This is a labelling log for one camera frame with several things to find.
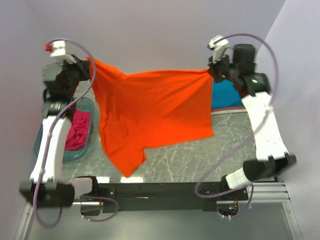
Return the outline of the orange t shirt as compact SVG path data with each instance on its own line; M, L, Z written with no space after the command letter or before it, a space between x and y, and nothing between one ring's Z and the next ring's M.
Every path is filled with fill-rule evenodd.
M99 60L90 69L102 149L124 176L143 164L145 149L213 136L208 70L126 74Z

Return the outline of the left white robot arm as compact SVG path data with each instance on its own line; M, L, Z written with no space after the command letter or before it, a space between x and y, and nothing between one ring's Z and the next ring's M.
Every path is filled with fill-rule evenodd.
M88 201L100 195L91 177L79 187L62 178L65 143L78 101L74 94L79 82L90 78L90 62L74 54L56 56L55 62L42 70L42 139L34 169L19 185L19 193L35 208L70 207L81 195Z

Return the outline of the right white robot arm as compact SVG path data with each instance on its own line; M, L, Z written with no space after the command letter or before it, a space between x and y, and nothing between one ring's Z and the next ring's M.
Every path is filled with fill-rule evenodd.
M242 167L221 179L219 193L230 200L237 189L260 179L281 175L297 163L289 153L280 134L274 109L270 105L271 87L266 74L256 72L256 49L251 44L236 44L232 47L232 59L225 54L229 49L227 41L209 43L213 51L209 67L215 75L215 82L229 80L235 89L244 94L241 99L248 114L254 135L256 158L246 160Z

